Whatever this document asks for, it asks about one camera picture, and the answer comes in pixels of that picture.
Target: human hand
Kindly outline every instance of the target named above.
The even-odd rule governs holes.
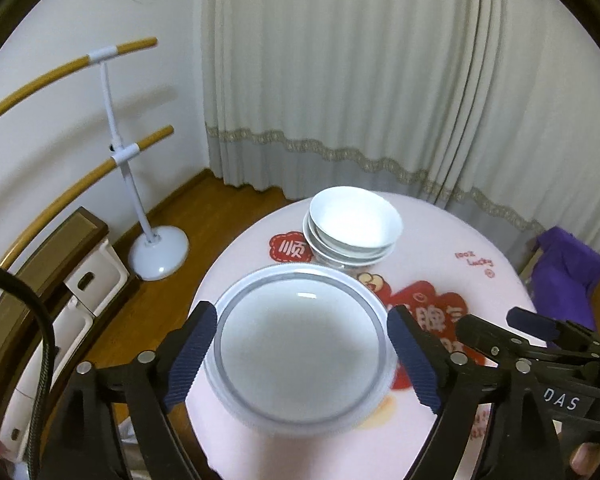
[[[584,478],[589,478],[600,465],[600,444],[585,442],[571,455],[571,468]]]

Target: curtain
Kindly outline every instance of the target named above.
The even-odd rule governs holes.
[[[203,0],[226,183],[427,200],[516,266],[560,225],[600,251],[600,51],[558,0]]]

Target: round table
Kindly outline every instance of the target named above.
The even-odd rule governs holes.
[[[465,311],[503,327],[513,306],[535,311],[516,271],[478,231],[422,200],[379,194],[398,210],[404,231],[394,252],[361,270],[359,279],[385,305],[411,303],[420,325],[438,330],[440,337]],[[231,284],[275,264],[275,259],[309,259],[310,249],[301,236],[309,202],[273,212],[236,238],[209,269],[191,309],[201,300],[217,301]],[[271,436],[243,425],[213,393],[203,367],[186,407],[210,467],[224,480],[402,480],[435,420],[406,381],[396,384],[377,413],[360,427],[320,438]],[[487,418],[488,408],[482,407],[457,479],[471,478]]]

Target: white round base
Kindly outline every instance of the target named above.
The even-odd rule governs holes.
[[[173,274],[189,253],[189,240],[181,229],[162,225],[154,228],[154,234],[156,241],[150,244],[142,233],[129,251],[129,265],[146,282]]]

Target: purple fabric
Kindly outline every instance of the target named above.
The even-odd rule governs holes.
[[[595,330],[589,298],[600,281],[600,254],[559,227],[541,234],[538,244],[543,254],[531,273],[538,314]]]

